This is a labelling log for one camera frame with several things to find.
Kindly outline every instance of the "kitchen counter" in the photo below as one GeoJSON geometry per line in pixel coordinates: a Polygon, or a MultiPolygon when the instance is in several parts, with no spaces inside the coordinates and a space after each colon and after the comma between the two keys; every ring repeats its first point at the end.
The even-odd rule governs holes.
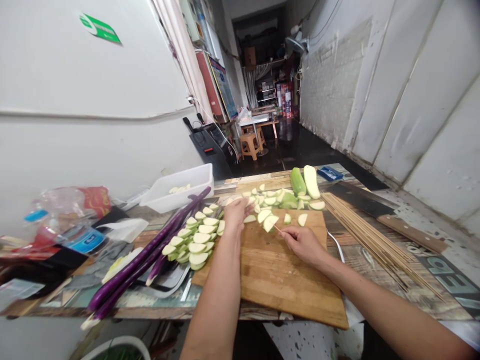
{"type": "MultiPolygon", "coordinates": [[[[364,186],[340,164],[330,164],[330,166],[344,174],[344,181],[364,188],[364,186]]],[[[330,183],[320,176],[317,178],[320,191],[330,185],[330,183]]],[[[221,200],[232,194],[250,191],[259,182],[268,184],[270,189],[290,188],[290,171],[216,181],[214,197],[220,198],[221,200]]],[[[469,264],[476,263],[473,255],[465,249],[459,241],[452,239],[446,233],[440,231],[431,221],[424,218],[411,206],[406,204],[392,190],[381,190],[375,193],[398,204],[399,207],[395,212],[399,213],[405,221],[410,222],[412,226],[431,234],[433,237],[443,238],[443,240],[450,245],[450,249],[446,250],[443,255],[433,255],[429,251],[412,243],[404,236],[391,230],[389,227],[379,223],[373,217],[353,208],[358,215],[368,221],[391,241],[395,242],[402,249],[416,255],[416,261],[411,265],[412,268],[440,291],[444,302],[428,289],[421,288],[412,281],[409,283],[409,292],[405,293],[402,291],[397,283],[371,258],[335,217],[328,210],[324,210],[323,215],[326,227],[340,243],[345,262],[365,277],[393,291],[402,298],[407,299],[435,319],[455,321],[473,320],[474,317],[478,315],[476,313],[478,310],[468,308],[468,305],[478,301],[480,294],[480,291],[474,291],[475,289],[478,290],[478,288],[467,279],[468,275],[474,279],[472,274],[478,271],[477,269],[471,270],[471,266],[469,266],[469,264]],[[446,272],[444,265],[447,266],[449,272],[446,272]],[[447,277],[441,274],[439,266],[443,266],[443,274],[448,274],[447,277]],[[471,286],[468,289],[461,287],[458,285],[457,280],[460,282],[467,281],[471,286]]],[[[149,222],[149,226],[134,241],[135,246],[145,246],[151,241],[168,221],[172,213],[173,211],[159,214],[148,207],[139,206],[129,210],[128,214],[130,217],[143,218],[149,222]]],[[[335,242],[330,237],[327,239],[327,247],[331,254],[340,258],[335,242]]],[[[81,274],[91,262],[92,260],[88,260],[76,273],[81,274]]],[[[193,272],[191,271],[187,276],[188,280],[192,277],[192,274],[193,272]]],[[[182,294],[185,291],[187,283],[189,283],[189,281],[186,280],[177,292],[166,299],[157,299],[138,291],[129,290],[120,299],[118,308],[115,310],[113,316],[121,319],[190,319],[202,288],[191,285],[186,299],[182,301],[182,294]]],[[[19,300],[7,307],[1,315],[9,317],[54,316],[86,318],[90,315],[90,311],[86,309],[86,306],[97,289],[98,287],[84,290],[63,290],[53,300],[47,303],[45,303],[45,299],[19,300]]],[[[274,309],[242,301],[240,306],[240,319],[272,321],[293,319],[293,317],[274,309]]]]}

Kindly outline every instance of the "small knife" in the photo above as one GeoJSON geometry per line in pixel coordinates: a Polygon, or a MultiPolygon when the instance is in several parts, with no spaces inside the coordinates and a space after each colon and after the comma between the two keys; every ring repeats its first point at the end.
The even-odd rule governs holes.
{"type": "Polygon", "coordinates": [[[374,200],[370,192],[356,186],[350,186],[350,184],[346,186],[346,184],[343,183],[344,181],[337,182],[330,186],[328,190],[335,196],[373,216],[380,223],[388,226],[390,229],[395,230],[397,233],[402,234],[406,238],[423,246],[431,252],[441,254],[449,247],[443,241],[411,227],[397,216],[394,209],[374,200]]]}

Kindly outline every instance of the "cardboard box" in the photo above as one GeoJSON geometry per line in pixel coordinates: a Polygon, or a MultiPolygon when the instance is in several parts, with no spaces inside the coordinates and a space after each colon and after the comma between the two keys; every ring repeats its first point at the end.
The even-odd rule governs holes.
{"type": "Polygon", "coordinates": [[[255,57],[255,46],[246,47],[243,52],[245,54],[245,67],[255,68],[257,66],[257,58],[255,57]]]}

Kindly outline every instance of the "wooden skewer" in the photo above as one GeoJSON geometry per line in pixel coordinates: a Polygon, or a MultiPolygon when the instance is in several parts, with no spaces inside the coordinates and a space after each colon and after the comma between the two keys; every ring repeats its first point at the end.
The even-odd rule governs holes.
{"type": "Polygon", "coordinates": [[[415,272],[409,265],[414,258],[390,241],[380,231],[357,215],[344,201],[331,193],[322,193],[327,209],[352,234],[352,236],[368,251],[368,253],[395,280],[398,286],[408,291],[409,285],[401,278],[403,272],[419,286],[432,291],[443,302],[442,295],[415,272]]]}

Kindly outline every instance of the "cutting board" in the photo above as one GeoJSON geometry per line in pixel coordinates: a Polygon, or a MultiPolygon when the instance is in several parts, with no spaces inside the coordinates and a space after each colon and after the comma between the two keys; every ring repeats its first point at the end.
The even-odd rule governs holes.
{"type": "MultiPolygon", "coordinates": [[[[327,228],[321,211],[272,212],[280,217],[276,223],[280,229],[286,227],[286,213],[291,215],[292,225],[298,225],[300,214],[308,213],[305,226],[327,248],[327,228]]],[[[205,285],[210,264],[195,273],[193,284],[205,285]]],[[[240,273],[242,299],[340,329],[349,328],[340,289],[293,254],[277,231],[267,233],[257,221],[246,223],[241,233],[240,273]]]]}

